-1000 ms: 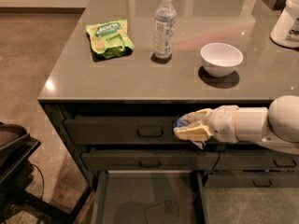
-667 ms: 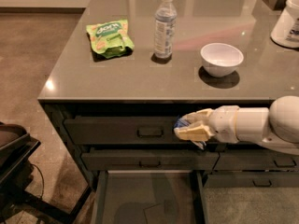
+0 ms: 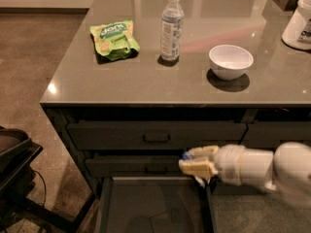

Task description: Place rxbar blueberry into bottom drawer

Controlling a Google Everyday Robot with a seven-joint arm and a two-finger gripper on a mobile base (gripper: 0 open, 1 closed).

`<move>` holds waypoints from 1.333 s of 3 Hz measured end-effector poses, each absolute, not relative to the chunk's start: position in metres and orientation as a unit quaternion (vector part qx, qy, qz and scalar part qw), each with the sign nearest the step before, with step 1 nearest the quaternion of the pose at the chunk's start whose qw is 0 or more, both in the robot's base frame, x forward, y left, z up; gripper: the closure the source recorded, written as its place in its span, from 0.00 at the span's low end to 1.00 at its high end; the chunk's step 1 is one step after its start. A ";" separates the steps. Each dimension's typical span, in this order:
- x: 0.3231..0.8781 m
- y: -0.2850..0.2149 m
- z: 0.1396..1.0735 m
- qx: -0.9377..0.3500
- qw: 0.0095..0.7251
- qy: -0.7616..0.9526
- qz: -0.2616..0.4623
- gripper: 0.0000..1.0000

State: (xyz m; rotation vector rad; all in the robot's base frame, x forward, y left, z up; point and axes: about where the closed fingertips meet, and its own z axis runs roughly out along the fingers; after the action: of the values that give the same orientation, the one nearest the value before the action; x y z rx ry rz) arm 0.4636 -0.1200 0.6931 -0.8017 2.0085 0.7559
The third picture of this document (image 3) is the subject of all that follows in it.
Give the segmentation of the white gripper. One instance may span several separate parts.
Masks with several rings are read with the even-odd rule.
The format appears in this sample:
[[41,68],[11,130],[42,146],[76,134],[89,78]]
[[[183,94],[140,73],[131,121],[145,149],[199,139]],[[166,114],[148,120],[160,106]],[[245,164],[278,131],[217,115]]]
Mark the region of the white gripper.
[[205,146],[192,148],[188,155],[193,158],[213,158],[215,165],[208,159],[182,160],[178,164],[180,170],[190,176],[210,181],[217,176],[223,183],[241,185],[240,166],[245,147],[240,145]]

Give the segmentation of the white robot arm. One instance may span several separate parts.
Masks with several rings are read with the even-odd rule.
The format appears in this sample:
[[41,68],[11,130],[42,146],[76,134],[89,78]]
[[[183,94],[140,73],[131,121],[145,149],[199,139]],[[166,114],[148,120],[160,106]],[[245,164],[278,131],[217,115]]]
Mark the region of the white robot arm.
[[311,148],[287,142],[275,151],[242,145],[207,146],[186,151],[178,162],[181,172],[206,184],[248,185],[291,206],[311,207]]

